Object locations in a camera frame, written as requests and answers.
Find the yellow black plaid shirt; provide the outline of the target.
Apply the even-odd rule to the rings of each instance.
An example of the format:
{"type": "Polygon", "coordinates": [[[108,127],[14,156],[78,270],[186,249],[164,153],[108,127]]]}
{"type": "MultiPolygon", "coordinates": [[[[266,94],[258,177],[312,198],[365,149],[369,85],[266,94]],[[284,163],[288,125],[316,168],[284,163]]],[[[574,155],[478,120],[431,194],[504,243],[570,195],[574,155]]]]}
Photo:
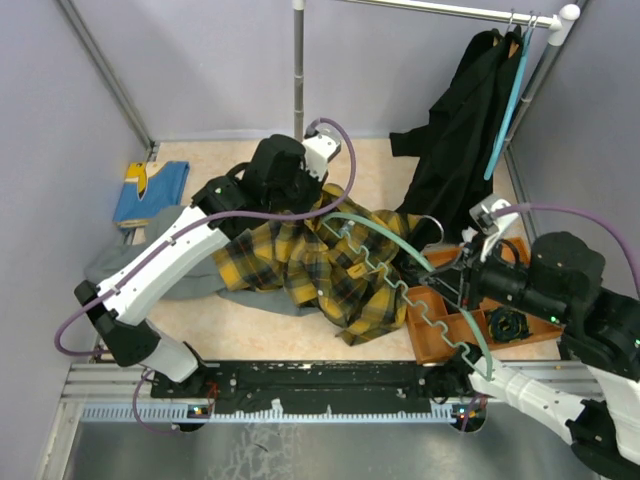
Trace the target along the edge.
{"type": "Polygon", "coordinates": [[[316,307],[349,346],[392,333],[407,303],[395,282],[401,248],[368,226],[319,217],[269,221],[213,253],[230,292],[284,293],[296,307],[316,307]]]}

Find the grey button-up shirt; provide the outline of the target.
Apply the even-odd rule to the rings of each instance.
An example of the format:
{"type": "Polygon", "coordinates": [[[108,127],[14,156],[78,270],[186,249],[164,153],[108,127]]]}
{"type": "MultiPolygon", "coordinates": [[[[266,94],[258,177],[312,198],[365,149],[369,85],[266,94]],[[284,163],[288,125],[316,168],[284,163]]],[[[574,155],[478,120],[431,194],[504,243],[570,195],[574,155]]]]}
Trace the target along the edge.
{"type": "Polygon", "coordinates": [[[166,237],[202,219],[188,207],[171,206],[160,211],[145,227],[145,240],[133,245],[113,245],[85,268],[85,278],[102,290],[116,293],[105,301],[118,318],[135,325],[159,299],[190,300],[217,294],[239,305],[287,316],[302,317],[319,311],[315,300],[298,305],[283,287],[232,291],[223,281],[213,258],[205,253],[226,239],[201,226],[166,247],[148,263],[144,260],[166,237]]]}

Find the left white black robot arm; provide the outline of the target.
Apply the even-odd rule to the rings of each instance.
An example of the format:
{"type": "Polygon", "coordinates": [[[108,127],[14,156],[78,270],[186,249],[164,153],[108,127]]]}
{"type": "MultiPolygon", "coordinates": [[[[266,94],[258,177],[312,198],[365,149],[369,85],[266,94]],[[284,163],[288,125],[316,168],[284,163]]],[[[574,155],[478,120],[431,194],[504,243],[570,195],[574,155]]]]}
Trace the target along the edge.
{"type": "Polygon", "coordinates": [[[314,132],[303,141],[274,134],[250,161],[209,180],[168,227],[98,282],[84,280],[74,295],[116,363],[141,365],[184,395],[201,394],[208,373],[199,355],[156,328],[156,302],[212,253],[275,215],[298,217],[319,199],[328,165],[341,143],[314,132]]]}

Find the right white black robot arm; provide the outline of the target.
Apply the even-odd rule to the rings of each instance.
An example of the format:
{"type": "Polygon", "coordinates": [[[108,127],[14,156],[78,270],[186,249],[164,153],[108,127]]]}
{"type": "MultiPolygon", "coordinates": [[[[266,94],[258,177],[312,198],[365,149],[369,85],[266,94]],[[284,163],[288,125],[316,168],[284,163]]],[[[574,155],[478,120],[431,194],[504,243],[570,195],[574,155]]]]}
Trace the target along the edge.
{"type": "Polygon", "coordinates": [[[448,387],[498,399],[547,427],[590,470],[639,476],[639,302],[602,285],[605,259],[569,232],[537,238],[528,264],[480,254],[478,241],[447,263],[415,273],[456,307],[490,299],[558,325],[561,339],[598,383],[602,400],[556,391],[469,342],[445,362],[448,387]]]}

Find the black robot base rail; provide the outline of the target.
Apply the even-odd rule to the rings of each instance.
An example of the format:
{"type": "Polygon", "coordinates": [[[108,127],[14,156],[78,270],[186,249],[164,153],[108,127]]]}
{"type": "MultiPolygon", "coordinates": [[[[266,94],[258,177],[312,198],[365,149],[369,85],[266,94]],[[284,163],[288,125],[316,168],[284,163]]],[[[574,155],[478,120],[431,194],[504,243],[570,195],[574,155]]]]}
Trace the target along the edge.
{"type": "Polygon", "coordinates": [[[475,370],[459,355],[442,364],[412,361],[220,361],[182,382],[157,373],[154,399],[213,403],[217,414],[259,413],[278,401],[285,414],[429,413],[436,400],[473,393],[475,370]]]}

